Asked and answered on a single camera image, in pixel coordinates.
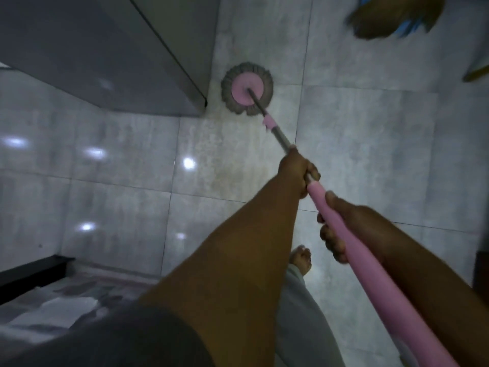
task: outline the tiled floor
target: tiled floor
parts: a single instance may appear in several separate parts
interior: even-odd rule
[[[226,70],[270,69],[269,111],[323,184],[365,203],[464,280],[489,197],[489,79],[463,84],[489,23],[488,0],[449,0],[437,26],[359,41],[357,0],[222,0],[203,118],[97,109],[0,70],[0,270],[53,253],[167,274],[272,177],[282,151],[258,117],[220,99]],[[313,253],[306,283],[350,367],[400,366],[355,276],[300,204],[294,244]]]

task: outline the dark sleeve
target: dark sleeve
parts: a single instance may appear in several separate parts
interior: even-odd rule
[[[3,367],[214,367],[195,331],[165,309],[134,305],[9,360]]]

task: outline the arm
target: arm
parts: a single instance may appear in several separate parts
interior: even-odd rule
[[[307,171],[319,176],[291,150],[249,203],[140,299],[180,316],[217,367],[273,364],[275,311]]]
[[[448,265],[382,215],[333,193],[327,203],[379,259],[438,339],[461,367],[489,365],[489,309]],[[327,226],[321,238],[335,258],[346,262],[344,243]]]

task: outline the person's left arm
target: person's left arm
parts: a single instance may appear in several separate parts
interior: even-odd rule
[[[292,149],[250,202],[140,299],[189,324],[217,367],[273,364],[275,312],[307,172],[319,179]]]

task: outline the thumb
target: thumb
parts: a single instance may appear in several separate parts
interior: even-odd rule
[[[326,192],[326,203],[329,207],[340,214],[345,221],[347,217],[350,216],[350,213],[355,206],[354,204],[346,202],[343,198],[337,197],[331,190]]]

